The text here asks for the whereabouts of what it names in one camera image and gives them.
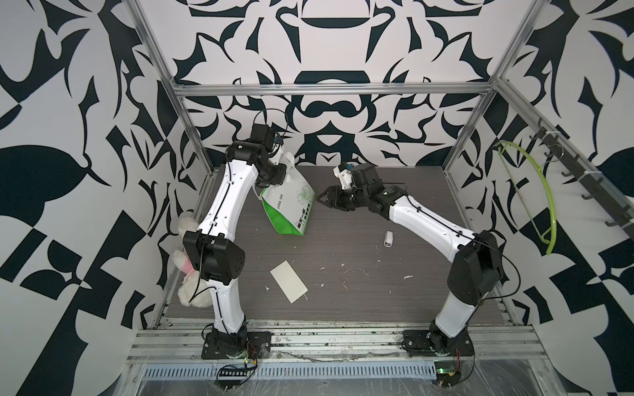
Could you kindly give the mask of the cream paper receipt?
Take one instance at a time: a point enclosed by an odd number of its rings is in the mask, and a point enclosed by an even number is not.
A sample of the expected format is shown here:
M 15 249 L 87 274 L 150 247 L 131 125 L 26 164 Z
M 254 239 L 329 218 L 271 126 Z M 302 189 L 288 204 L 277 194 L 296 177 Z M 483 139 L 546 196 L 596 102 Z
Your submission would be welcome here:
M 270 274 L 290 304 L 294 304 L 308 291 L 305 283 L 300 279 L 288 261 L 284 261 L 276 266 L 271 270 Z

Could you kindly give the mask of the white green paper bag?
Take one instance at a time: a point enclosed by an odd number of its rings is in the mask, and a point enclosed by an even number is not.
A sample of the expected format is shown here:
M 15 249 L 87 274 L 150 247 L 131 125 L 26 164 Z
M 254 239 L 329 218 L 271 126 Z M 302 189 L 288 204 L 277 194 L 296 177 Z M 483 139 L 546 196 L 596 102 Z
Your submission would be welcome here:
M 287 166 L 282 184 L 265 188 L 259 200 L 278 234 L 303 236 L 315 203 L 315 191 L 297 169 L 291 153 L 284 153 L 280 164 Z

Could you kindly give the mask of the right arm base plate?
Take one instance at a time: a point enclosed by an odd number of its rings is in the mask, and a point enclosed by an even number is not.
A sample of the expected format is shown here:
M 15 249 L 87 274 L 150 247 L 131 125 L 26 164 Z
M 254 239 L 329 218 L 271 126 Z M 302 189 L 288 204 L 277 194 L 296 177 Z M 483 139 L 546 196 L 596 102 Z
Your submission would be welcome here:
M 401 347 L 410 357 L 474 356 L 473 341 L 466 329 L 455 338 L 448 338 L 439 330 L 405 330 Z

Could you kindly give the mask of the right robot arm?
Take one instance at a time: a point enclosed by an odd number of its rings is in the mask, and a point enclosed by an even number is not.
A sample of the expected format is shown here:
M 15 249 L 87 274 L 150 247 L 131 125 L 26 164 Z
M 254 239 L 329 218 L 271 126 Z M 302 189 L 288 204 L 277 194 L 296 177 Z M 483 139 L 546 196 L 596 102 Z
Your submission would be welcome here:
M 381 180 L 369 163 L 342 163 L 334 169 L 338 184 L 326 188 L 317 201 L 330 209 L 367 208 L 425 240 L 452 264 L 449 294 L 429 329 L 430 348 L 449 348 L 466 330 L 478 306 L 505 274 L 503 255 L 489 232 L 474 232 L 454 224 L 420 204 L 408 191 Z

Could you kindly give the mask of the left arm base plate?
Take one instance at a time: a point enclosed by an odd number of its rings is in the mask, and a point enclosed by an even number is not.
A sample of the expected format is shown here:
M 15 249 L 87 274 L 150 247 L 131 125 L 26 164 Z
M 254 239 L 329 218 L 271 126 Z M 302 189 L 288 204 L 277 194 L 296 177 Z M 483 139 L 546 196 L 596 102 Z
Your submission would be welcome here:
M 228 334 L 213 329 L 205 336 L 201 351 L 203 360 L 257 359 L 267 356 L 271 350 L 272 333 L 247 332 Z

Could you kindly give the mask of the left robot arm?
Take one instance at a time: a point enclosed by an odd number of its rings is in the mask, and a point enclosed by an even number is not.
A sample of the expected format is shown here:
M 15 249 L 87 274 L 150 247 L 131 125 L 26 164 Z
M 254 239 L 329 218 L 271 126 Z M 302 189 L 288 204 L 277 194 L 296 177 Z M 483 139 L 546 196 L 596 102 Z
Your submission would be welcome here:
M 212 335 L 242 346 L 246 343 L 246 319 L 239 302 L 239 275 L 245 264 L 244 249 L 235 241 L 239 216 L 247 195 L 256 186 L 278 186 L 287 166 L 283 145 L 236 141 L 226 152 L 226 166 L 211 208 L 195 231 L 183 237 L 188 258 L 198 271 L 193 303 L 209 295 L 214 310 Z

